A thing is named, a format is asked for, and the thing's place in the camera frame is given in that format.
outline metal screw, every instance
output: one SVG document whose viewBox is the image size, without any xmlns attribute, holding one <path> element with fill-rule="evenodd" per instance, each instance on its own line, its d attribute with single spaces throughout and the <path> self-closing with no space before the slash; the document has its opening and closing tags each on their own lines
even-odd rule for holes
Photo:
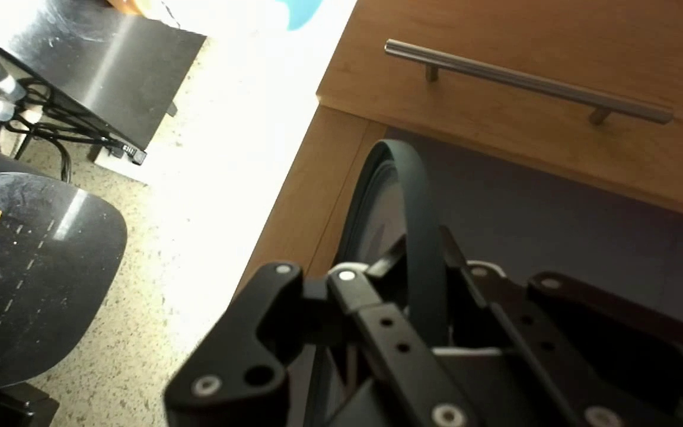
<svg viewBox="0 0 683 427">
<path fill-rule="evenodd" d="M 584 411 L 584 418 L 590 427 L 625 427 L 625 419 L 604 406 L 590 406 Z"/>
<path fill-rule="evenodd" d="M 544 277 L 540 284 L 548 288 L 548 290 L 559 290 L 563 288 L 563 282 L 557 277 Z"/>
<path fill-rule="evenodd" d="M 341 271 L 341 272 L 339 272 L 339 280 L 341 280 L 341 282 L 351 282 L 351 280 L 357 280 L 357 277 L 358 277 L 358 276 L 357 276 L 353 271 Z"/>
<path fill-rule="evenodd" d="M 220 378 L 204 375 L 195 381 L 193 391 L 195 391 L 195 397 L 207 398 L 207 397 L 219 393 L 220 387 L 224 387 Z"/>
<path fill-rule="evenodd" d="M 433 418 L 438 427 L 465 427 L 467 424 L 465 412 L 452 403 L 437 406 Z"/>
<path fill-rule="evenodd" d="M 469 272 L 476 276 L 476 277 L 487 277 L 488 276 L 487 269 L 469 269 Z"/>
</svg>

